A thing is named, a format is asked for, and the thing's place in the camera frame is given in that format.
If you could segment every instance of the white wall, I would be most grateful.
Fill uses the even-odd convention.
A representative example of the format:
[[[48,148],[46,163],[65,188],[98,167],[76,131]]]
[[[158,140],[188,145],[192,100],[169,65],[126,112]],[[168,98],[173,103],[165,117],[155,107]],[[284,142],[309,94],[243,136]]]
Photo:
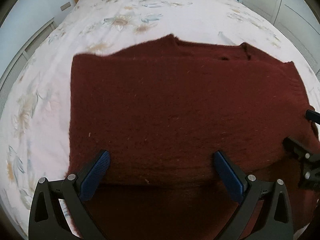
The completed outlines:
[[[64,10],[60,6],[70,2]],[[59,25],[74,7],[74,0],[18,0],[0,27],[0,77],[21,47],[46,22]]]

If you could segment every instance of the metal screw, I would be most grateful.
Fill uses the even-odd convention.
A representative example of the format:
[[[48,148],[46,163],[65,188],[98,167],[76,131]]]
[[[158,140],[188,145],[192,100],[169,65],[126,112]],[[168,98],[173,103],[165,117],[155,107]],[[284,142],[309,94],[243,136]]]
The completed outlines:
[[[310,172],[308,171],[308,172],[304,175],[304,177],[305,177],[306,179],[309,179],[309,178],[310,178]]]
[[[68,176],[68,180],[74,180],[76,178],[76,175],[75,174],[70,174]]]
[[[45,177],[41,177],[40,179],[39,179],[39,183],[44,183],[45,182]]]
[[[255,181],[255,180],[256,180],[256,176],[250,174],[250,175],[248,176],[248,179],[251,180],[251,181]]]
[[[277,182],[278,182],[279,185],[283,185],[283,180],[282,179],[278,179]]]

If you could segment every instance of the textured blue pad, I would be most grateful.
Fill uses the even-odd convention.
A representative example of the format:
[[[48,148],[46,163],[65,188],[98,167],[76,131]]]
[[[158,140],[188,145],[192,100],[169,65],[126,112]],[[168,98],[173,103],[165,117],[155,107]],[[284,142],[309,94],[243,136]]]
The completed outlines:
[[[81,183],[79,193],[79,198],[81,201],[87,201],[92,198],[109,166],[110,154],[108,151],[105,151]]]
[[[220,152],[214,154],[214,166],[231,199],[240,204],[244,198],[244,185]]]

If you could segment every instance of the white floral bed sheet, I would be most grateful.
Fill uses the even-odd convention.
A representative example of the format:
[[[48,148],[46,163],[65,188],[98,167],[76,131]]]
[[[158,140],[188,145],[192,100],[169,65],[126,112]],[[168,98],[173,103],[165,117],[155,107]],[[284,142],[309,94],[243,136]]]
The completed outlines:
[[[273,25],[236,0],[79,0],[21,72],[0,120],[0,197],[25,238],[38,179],[63,179],[68,169],[73,56],[108,55],[169,33],[211,44],[245,41],[281,61],[293,61],[310,104],[320,111],[320,84],[304,57]]]

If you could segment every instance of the wall outlet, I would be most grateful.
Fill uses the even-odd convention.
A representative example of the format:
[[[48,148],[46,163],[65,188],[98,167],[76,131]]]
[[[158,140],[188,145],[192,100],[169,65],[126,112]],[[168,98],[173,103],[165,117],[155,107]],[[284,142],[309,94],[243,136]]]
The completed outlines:
[[[60,7],[61,11],[64,11],[65,9],[69,8],[71,6],[71,3],[70,2],[67,2],[66,4],[62,5]]]

